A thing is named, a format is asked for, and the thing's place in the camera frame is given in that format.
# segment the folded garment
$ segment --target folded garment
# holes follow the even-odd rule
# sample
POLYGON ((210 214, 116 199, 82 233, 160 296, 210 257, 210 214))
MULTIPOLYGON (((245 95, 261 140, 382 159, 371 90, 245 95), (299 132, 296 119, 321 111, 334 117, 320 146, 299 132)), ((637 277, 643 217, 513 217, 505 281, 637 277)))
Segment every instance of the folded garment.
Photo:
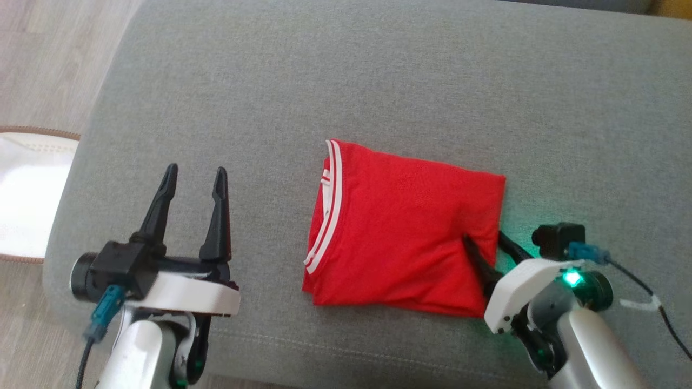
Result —
POLYGON ((503 176, 327 141, 304 261, 315 305, 483 316, 462 236, 495 265, 503 176))

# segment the gray cushion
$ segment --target gray cushion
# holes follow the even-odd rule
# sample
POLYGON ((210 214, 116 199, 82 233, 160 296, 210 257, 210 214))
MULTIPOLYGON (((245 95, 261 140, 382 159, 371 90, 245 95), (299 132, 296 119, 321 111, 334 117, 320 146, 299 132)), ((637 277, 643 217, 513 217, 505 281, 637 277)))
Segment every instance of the gray cushion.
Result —
MULTIPOLYGON (((148 1, 75 157, 47 296, 81 331, 93 305, 70 295, 72 263, 138 228, 171 162, 166 244, 196 255, 222 165, 243 302, 213 320, 209 371, 314 388, 543 385, 482 320, 314 307, 300 291, 336 137, 505 174, 508 235, 530 246, 541 223, 586 224, 692 343, 690 36, 687 21, 502 1, 148 1)), ((603 271, 618 298, 645 299, 603 271)), ((692 381, 658 315, 605 317, 655 386, 692 381)))

